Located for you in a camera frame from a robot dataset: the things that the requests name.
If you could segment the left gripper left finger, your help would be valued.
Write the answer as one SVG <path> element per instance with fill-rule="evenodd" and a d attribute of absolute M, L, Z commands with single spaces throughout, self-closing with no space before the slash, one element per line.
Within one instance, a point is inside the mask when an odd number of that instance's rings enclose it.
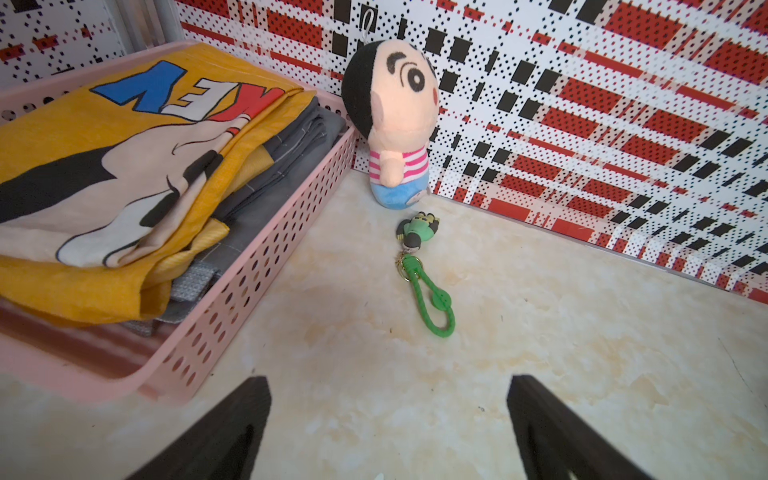
<path fill-rule="evenodd" d="M 250 377 L 132 479 L 249 479 L 272 404 L 268 380 Z"/>

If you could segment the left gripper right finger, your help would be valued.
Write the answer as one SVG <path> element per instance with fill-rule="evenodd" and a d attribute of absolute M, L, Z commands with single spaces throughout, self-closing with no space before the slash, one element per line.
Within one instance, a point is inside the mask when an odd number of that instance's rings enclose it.
<path fill-rule="evenodd" d="M 507 407 L 529 479 L 648 479 L 532 375 L 514 375 Z"/>

